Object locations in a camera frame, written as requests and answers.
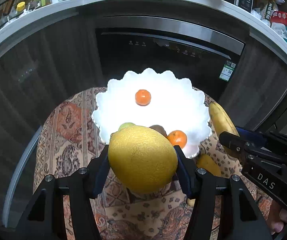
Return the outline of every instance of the paisley pattern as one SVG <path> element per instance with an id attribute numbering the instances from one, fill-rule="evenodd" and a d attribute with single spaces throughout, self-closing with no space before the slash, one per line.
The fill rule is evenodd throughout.
<path id="1" fill-rule="evenodd" d="M 47 174 L 54 174 L 56 178 L 69 176 L 100 155 L 104 145 L 91 114 L 97 108 L 96 94 L 104 91 L 106 88 L 82 91 L 50 114 L 38 141 L 34 191 Z M 212 98 L 206 95 L 205 105 L 211 101 Z M 223 177 L 241 176 L 267 218 L 271 199 L 241 175 L 242 166 L 225 153 L 214 129 L 199 148 L 200 154 L 208 154 L 215 161 Z M 112 170 L 103 192 L 90 203 L 102 239 L 183 239 L 192 213 L 176 177 L 158 192 L 136 194 L 122 185 Z M 220 206 L 221 197 L 217 196 L 211 240 L 218 235 Z M 64 196 L 64 214 L 67 239 L 73 240 L 69 196 Z"/>

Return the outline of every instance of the white countertop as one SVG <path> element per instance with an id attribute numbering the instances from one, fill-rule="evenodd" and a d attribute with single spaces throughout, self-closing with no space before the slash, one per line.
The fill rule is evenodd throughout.
<path id="1" fill-rule="evenodd" d="M 0 30 L 0 44 L 2 44 L 5 39 L 10 37 L 12 34 L 18 32 L 23 27 L 45 16 L 57 13 L 59 11 L 64 11 L 67 9 L 99 1 L 103 0 L 67 0 L 34 10 L 31 13 L 15 20 L 15 22 L 3 27 Z M 254 30 L 254 34 L 251 35 L 250 33 L 250 35 L 258 40 L 262 40 L 261 41 L 262 43 L 264 43 L 276 54 L 279 54 L 279 56 L 287 63 L 287 43 L 270 27 L 268 27 L 262 21 L 252 16 L 247 11 L 224 0 L 184 0 L 184 1 L 189 1 L 212 9 L 216 9 L 248 24 L 251 27 L 251 29 Z M 280 55 L 278 51 L 284 52 L 284 55 Z"/>

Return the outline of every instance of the small orange fruit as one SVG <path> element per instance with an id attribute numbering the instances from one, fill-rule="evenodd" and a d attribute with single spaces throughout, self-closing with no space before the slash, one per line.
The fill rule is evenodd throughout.
<path id="1" fill-rule="evenodd" d="M 137 105 L 146 106 L 150 103 L 151 94 L 145 89 L 140 89 L 136 93 L 135 99 L 136 99 Z"/>
<path id="2" fill-rule="evenodd" d="M 179 145 L 181 149 L 183 149 L 187 143 L 187 135 L 180 130 L 172 131 L 170 134 L 168 134 L 167 139 L 173 146 Z"/>

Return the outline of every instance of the silver bolt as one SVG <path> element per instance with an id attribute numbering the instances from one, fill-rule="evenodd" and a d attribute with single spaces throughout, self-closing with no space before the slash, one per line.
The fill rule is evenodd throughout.
<path id="1" fill-rule="evenodd" d="M 87 168 L 82 167 L 82 168 L 80 168 L 80 169 L 78 170 L 78 173 L 80 173 L 80 174 L 85 174 L 87 171 L 88 171 Z"/>
<path id="2" fill-rule="evenodd" d="M 45 177 L 45 181 L 52 181 L 52 179 L 54 178 L 54 176 L 52 176 L 51 174 L 50 175 L 47 175 L 46 177 Z"/>
<path id="3" fill-rule="evenodd" d="M 204 168 L 199 168 L 197 169 L 198 173 L 201 174 L 201 175 L 204 175 L 207 173 L 207 171 L 204 169 Z"/>
<path id="4" fill-rule="evenodd" d="M 233 174 L 232 179 L 233 179 L 234 181 L 239 181 L 239 180 L 240 180 L 240 177 L 239 177 L 237 174 Z"/>

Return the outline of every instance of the countertop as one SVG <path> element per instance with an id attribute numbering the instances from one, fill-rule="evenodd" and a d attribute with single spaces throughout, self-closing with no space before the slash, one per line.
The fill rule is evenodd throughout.
<path id="1" fill-rule="evenodd" d="M 90 3 L 95 3 L 103 0 L 67 0 L 56 4 L 51 4 L 43 8 L 32 11 L 31 13 L 17 19 L 15 22 L 3 27 L 0 30 L 0 46 L 5 40 L 9 40 L 14 34 L 19 34 L 20 37 L 13 39 L 7 46 L 2 48 L 2 53 L 0 57 L 9 49 L 11 49 L 15 44 L 23 40 L 25 37 L 31 35 L 32 33 L 44 28 L 47 25 L 55 23 L 65 17 L 72 16 L 75 8 L 87 5 Z M 227 15 L 239 19 L 240 21 L 246 23 L 250 27 L 250 36 L 260 41 L 266 47 L 271 49 L 276 55 L 278 55 L 287 64 L 287 43 L 277 35 L 270 27 L 265 25 L 263 22 L 255 18 L 253 15 L 247 11 L 228 3 L 224 0 L 184 0 L 199 5 L 203 5 L 212 9 L 221 11 Z M 56 18 L 52 20 L 47 20 L 45 24 L 39 24 L 36 26 L 31 26 L 31 28 L 25 28 L 30 24 L 33 24 L 37 20 L 56 14 Z"/>

